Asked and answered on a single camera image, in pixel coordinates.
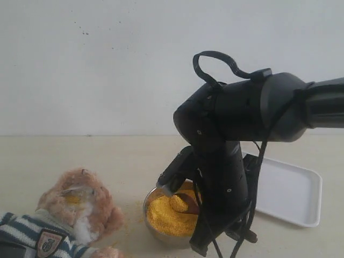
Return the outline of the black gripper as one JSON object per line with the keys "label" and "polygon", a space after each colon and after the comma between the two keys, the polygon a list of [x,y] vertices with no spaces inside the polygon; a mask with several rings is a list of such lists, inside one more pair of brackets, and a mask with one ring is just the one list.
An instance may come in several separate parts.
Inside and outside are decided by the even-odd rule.
{"label": "black gripper", "polygon": [[199,214],[190,239],[190,247],[194,252],[206,257],[212,239],[222,233],[226,233],[229,237],[255,236],[255,233],[250,230],[252,223],[250,215],[253,215],[255,211],[251,198],[247,197],[238,207],[226,206],[219,196],[211,196],[206,191],[200,174],[196,175],[196,190],[200,192],[200,198],[197,200]]}

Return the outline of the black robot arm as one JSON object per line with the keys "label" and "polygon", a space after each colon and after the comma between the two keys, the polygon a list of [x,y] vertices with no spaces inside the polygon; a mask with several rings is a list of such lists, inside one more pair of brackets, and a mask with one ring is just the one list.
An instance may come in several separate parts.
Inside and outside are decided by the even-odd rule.
{"label": "black robot arm", "polygon": [[188,143],[173,172],[190,179],[200,213],[190,246],[205,256],[228,234],[235,257],[251,236],[258,180],[269,142],[294,142],[308,128],[343,126],[343,79],[304,82],[289,73],[208,82],[173,115]]}

